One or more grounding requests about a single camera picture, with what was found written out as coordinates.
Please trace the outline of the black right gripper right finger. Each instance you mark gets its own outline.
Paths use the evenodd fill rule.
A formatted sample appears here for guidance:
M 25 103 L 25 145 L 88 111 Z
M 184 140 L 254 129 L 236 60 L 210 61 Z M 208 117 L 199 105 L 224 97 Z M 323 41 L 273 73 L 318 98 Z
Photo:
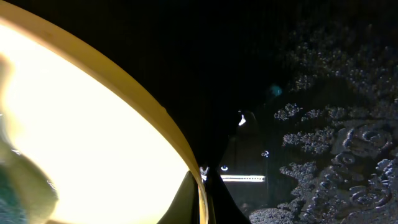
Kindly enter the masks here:
M 205 189 L 208 199 L 210 224 L 250 224 L 235 204 L 221 176 L 214 167 L 210 167 Z

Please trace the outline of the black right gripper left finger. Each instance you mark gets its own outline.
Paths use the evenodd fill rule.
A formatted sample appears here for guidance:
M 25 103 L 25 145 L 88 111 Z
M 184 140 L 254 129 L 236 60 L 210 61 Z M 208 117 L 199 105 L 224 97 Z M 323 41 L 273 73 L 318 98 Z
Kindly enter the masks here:
M 188 171 L 170 207 L 157 224 L 199 224 L 198 184 Z

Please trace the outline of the round black serving tray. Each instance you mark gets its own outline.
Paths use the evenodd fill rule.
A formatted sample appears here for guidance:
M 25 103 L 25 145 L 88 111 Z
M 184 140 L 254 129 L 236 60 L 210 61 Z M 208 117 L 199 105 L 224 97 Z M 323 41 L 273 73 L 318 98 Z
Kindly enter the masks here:
M 141 84 L 250 223 L 397 222 L 396 1 L 15 1 Z

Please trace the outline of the yellow plate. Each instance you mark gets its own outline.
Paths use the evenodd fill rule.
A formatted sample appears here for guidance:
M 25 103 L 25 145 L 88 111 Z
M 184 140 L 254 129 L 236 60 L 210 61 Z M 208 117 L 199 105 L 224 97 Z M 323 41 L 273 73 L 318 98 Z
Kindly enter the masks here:
M 1 2 L 2 223 L 157 223 L 188 171 L 208 223 L 165 108 L 82 40 Z

